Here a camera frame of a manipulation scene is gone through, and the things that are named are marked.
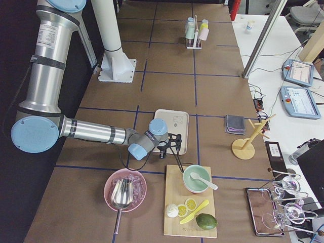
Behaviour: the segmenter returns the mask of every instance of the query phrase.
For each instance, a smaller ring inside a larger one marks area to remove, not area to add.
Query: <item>white spoon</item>
[[[190,176],[192,179],[195,179],[195,180],[200,180],[202,182],[204,182],[206,185],[208,185],[210,188],[212,188],[213,190],[217,190],[218,186],[205,180],[204,178],[201,178],[199,174],[197,174],[196,172],[191,172],[190,173]]]

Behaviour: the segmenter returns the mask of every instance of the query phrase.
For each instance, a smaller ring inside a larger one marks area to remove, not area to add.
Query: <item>white tray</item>
[[[184,111],[159,109],[155,112],[154,118],[161,118],[166,122],[168,133],[181,134],[182,143],[179,154],[185,154],[187,152],[189,114]]]

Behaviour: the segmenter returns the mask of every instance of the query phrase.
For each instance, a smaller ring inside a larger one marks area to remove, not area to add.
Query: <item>white bottle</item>
[[[247,24],[247,27],[245,29],[246,34],[251,33],[253,25],[254,25],[254,21],[253,20],[248,20],[248,24]]]

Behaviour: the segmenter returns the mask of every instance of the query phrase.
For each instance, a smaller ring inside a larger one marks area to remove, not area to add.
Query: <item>wooden board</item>
[[[211,175],[211,168],[204,167]],[[215,204],[213,190],[208,188],[203,193],[192,193],[188,191],[182,179],[182,173],[178,166],[167,166],[167,178],[166,178],[166,200],[165,200],[165,214],[164,214],[164,235],[173,236],[190,236],[190,237],[205,237],[205,238],[217,238],[217,228],[211,230],[203,230],[198,227],[196,219],[194,218],[186,224],[180,225],[180,220],[183,218],[169,218],[166,214],[166,207],[169,204],[184,204],[187,198],[193,198],[196,200],[197,205],[201,204],[205,199],[209,200],[209,205],[199,211],[200,213],[211,214],[215,216]]]

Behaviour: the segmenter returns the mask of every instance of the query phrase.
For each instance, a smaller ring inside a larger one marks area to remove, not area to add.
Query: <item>folded towel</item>
[[[245,123],[243,116],[225,115],[225,132],[232,134],[245,134]]]

